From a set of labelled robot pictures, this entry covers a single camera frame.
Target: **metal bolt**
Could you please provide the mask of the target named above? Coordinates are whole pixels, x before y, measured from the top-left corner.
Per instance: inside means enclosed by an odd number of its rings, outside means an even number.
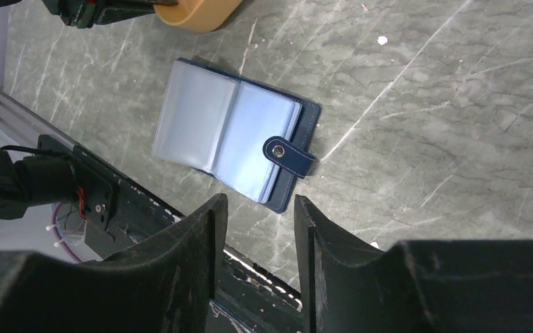
[[[105,212],[105,204],[95,206],[95,212],[98,212],[98,213]]]

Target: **metal snap button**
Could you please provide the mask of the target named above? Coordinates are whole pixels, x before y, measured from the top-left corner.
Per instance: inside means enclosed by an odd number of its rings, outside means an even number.
[[[273,147],[273,155],[275,155],[276,157],[282,158],[284,154],[285,154],[285,148],[283,148],[282,146]]]

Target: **white spot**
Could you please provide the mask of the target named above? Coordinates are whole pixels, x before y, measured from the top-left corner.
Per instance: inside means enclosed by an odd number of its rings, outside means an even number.
[[[389,40],[385,36],[377,37],[377,43],[379,43],[379,45],[385,45],[385,44],[387,44],[388,41]]]

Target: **gray marble table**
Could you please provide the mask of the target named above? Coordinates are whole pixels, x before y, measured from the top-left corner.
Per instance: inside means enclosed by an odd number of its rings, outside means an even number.
[[[318,101],[295,192],[363,240],[533,239],[533,0],[245,0],[206,34],[13,8],[7,92],[186,214],[227,193],[228,243],[297,287],[292,206],[151,157],[179,57]]]

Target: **gray stone surface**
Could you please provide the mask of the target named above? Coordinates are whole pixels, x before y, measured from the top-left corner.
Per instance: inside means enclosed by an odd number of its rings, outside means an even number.
[[[363,1],[245,0],[199,35],[153,16],[80,31],[24,0],[6,91],[184,213],[227,193],[228,243],[295,287],[292,206],[151,157],[176,58],[321,103],[296,193],[363,240],[533,239],[533,0]]]

